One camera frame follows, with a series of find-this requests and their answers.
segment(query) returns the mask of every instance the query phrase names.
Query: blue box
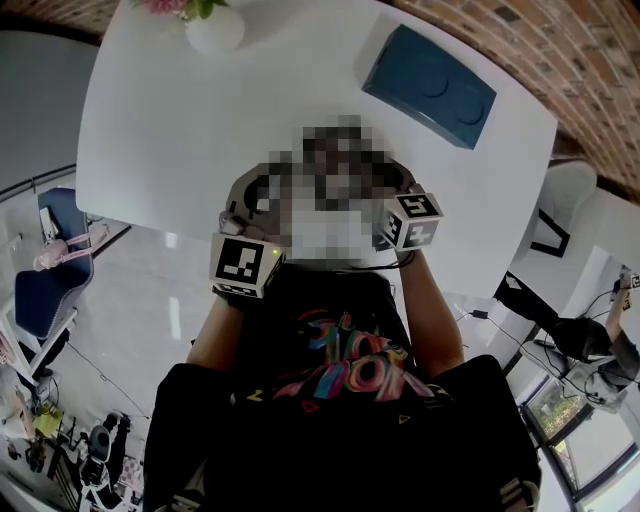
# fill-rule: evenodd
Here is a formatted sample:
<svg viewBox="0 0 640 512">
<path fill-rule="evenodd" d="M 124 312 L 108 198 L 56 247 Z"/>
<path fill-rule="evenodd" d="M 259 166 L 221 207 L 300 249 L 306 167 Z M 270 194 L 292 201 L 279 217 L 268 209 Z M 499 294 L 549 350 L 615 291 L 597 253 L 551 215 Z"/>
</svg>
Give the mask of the blue box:
<svg viewBox="0 0 640 512">
<path fill-rule="evenodd" d="M 475 148 L 496 97 L 472 71 L 404 25 L 389 36 L 362 90 L 468 149 Z"/>
</svg>

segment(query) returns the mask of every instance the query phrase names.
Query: pink flower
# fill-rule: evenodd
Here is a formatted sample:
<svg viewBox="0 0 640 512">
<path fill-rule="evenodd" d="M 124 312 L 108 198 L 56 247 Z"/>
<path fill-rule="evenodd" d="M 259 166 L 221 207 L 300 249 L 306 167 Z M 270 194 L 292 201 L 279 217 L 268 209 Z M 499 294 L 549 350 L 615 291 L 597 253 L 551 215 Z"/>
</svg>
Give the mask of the pink flower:
<svg viewBox="0 0 640 512">
<path fill-rule="evenodd" d="M 189 0 L 140 0 L 152 13 L 169 13 L 181 11 Z"/>
</svg>

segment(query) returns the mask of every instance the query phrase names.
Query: desk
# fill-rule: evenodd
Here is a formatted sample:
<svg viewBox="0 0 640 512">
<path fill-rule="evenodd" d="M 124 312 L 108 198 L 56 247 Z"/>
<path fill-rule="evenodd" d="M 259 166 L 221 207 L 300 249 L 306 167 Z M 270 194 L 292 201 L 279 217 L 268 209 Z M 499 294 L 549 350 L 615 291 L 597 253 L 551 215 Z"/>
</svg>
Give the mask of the desk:
<svg viewBox="0 0 640 512">
<path fill-rule="evenodd" d="M 128 2 L 98 53 L 78 150 L 82 210 L 209 239 L 233 182 L 300 127 L 359 115 L 444 211 L 426 249 L 446 291 L 489 297 L 538 198 L 555 118 L 518 82 L 438 28 L 373 0 L 232 2 L 246 21 L 235 52 L 207 59 L 180 21 Z M 388 35 L 405 24 L 487 82 L 497 97 L 474 151 L 456 148 L 361 91 Z"/>
</svg>

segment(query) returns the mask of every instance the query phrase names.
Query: white floor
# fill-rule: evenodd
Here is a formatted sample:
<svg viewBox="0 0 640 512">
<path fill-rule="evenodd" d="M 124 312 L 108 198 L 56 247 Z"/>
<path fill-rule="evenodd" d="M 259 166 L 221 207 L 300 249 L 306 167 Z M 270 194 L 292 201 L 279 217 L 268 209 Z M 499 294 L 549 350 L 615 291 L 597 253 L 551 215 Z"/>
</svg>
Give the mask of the white floor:
<svg viewBox="0 0 640 512">
<path fill-rule="evenodd" d="M 25 235 L 25 251 L 37 247 L 35 203 L 6 215 L 4 224 L 7 235 Z M 19 259 L 23 268 L 29 266 L 28 258 Z M 149 427 L 143 416 L 153 411 L 156 388 L 172 365 L 185 360 L 190 340 L 213 303 L 208 265 L 209 243 L 135 226 L 95 260 L 93 281 L 77 303 L 77 327 L 70 343 L 136 405 L 65 347 L 50 367 L 57 374 L 59 406 L 67 418 L 75 416 L 79 424 L 91 427 L 110 411 L 124 412 L 133 420 L 127 453 L 134 457 L 141 453 Z M 495 300 L 448 294 L 446 299 L 455 317 L 461 318 L 467 359 L 488 353 L 504 366 L 518 345 L 491 322 L 466 313 L 487 311 L 521 341 L 533 326 Z M 197 411 L 193 413 L 191 421 L 197 421 Z M 184 417 L 180 413 L 176 421 Z"/>
</svg>

